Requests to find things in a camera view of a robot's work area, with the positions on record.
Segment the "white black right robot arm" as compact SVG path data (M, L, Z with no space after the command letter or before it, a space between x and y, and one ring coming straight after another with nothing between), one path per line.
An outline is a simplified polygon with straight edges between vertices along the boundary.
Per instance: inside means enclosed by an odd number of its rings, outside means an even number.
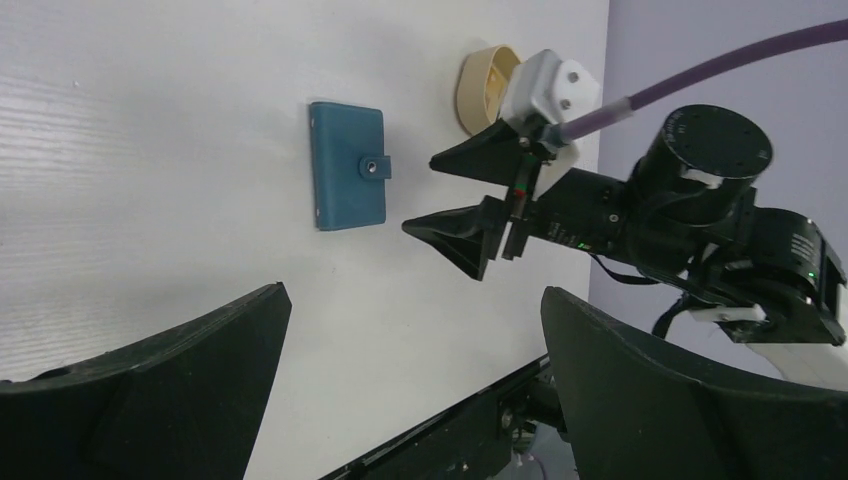
M680 299L653 334L690 312L764 357L790 382L847 387L847 276L814 221L755 203L770 166L764 131L732 110L680 107L663 122L630 176L570 167L504 122L435 155L433 170L502 185L506 195L407 220L474 280L496 257L514 259L538 238L633 268L630 285L665 284Z

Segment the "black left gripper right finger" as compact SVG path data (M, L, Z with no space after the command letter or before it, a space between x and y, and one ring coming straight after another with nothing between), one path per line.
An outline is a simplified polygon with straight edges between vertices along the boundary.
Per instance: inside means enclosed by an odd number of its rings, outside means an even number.
M847 396L721 364L548 287L541 322L583 479L843 479Z

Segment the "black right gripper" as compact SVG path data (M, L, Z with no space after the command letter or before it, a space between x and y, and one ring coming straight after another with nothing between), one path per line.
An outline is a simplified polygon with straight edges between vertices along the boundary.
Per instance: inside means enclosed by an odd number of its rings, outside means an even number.
M749 243L752 185L773 154L766 133L747 117L686 105L666 117L625 181L573 168L527 205L524 220L522 199L485 197L401 228L476 281L489 261L520 256L531 238L644 269L735 260ZM512 187L523 169L537 171L553 159L536 132L520 134L497 120L434 155L429 167Z

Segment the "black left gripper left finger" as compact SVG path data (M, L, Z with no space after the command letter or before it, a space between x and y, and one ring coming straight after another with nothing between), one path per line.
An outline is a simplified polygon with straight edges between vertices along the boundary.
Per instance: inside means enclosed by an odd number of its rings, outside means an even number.
M292 304L280 283L125 347L1 384L5 479L240 479Z

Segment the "blue leather card holder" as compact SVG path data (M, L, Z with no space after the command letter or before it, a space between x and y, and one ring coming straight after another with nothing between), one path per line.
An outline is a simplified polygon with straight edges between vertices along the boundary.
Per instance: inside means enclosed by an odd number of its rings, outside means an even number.
M386 221L385 183L392 177L385 153L383 112L329 101L309 105L315 221L321 231Z

